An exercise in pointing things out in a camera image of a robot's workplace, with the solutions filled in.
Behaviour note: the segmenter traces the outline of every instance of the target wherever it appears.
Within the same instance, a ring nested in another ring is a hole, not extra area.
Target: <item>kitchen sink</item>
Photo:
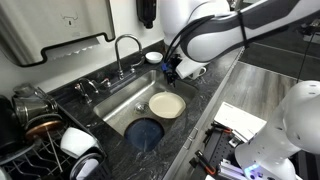
[[[165,134],[175,119],[160,118],[148,106],[154,94],[164,91],[179,95],[188,105],[198,90],[179,80],[176,87],[168,85],[162,72],[151,70],[98,104],[94,112],[122,136],[132,122],[141,118],[157,121]]]

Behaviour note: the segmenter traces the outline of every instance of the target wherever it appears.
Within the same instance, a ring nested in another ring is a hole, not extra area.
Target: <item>black granite countertop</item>
[[[163,53],[163,43],[158,42],[144,49],[144,52],[150,51]],[[110,168],[115,179],[162,179],[207,107],[211,97],[231,66],[239,59],[240,54],[240,49],[232,51],[207,65],[207,72],[197,80],[184,80],[186,83],[195,86],[198,93],[187,105],[185,112],[175,121],[170,131],[150,152],[141,152],[135,148],[93,112],[96,105],[111,95],[110,92],[94,94],[88,87],[87,92],[93,101],[91,104],[86,104],[83,102],[80,93],[74,89],[75,81],[54,90],[50,94],[54,96],[65,111],[87,127],[100,141],[109,156]],[[139,54],[132,54],[123,58],[121,63],[124,71],[128,72],[130,64],[139,61],[139,59]],[[160,64],[151,65],[146,62],[136,69],[134,78],[130,78],[121,83],[120,86],[113,88],[112,94],[152,69],[160,71]],[[108,77],[113,82],[117,79],[116,72],[117,65],[112,63],[85,77],[96,81],[102,81],[105,77]]]

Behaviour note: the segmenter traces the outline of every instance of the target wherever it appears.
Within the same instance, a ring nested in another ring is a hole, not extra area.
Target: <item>white bowl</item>
[[[61,150],[76,159],[93,146],[97,146],[94,137],[73,127],[66,130],[60,143]]]
[[[149,52],[146,54],[146,58],[149,63],[157,64],[162,60],[163,55],[158,52]]]

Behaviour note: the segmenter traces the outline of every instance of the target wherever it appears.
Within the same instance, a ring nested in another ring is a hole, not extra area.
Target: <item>cup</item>
[[[55,102],[47,99],[12,98],[12,102],[22,126],[39,115],[58,112]]]
[[[199,69],[197,69],[196,71],[194,71],[190,76],[188,76],[190,79],[195,80],[198,77],[204,75],[204,73],[207,72],[207,69],[205,67],[201,67]]]
[[[94,146],[98,146],[94,137],[73,127],[66,130],[60,143],[61,150],[76,159]]]

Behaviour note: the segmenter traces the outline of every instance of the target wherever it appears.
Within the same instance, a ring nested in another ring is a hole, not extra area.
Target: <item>white mug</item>
[[[191,78],[192,80],[197,79],[198,77],[204,75],[204,73],[207,72],[207,69],[205,67],[201,67],[199,69],[197,69],[196,71],[194,71],[189,78]]]
[[[66,130],[60,143],[61,150],[76,159],[93,146],[98,146],[94,137],[73,127]]]

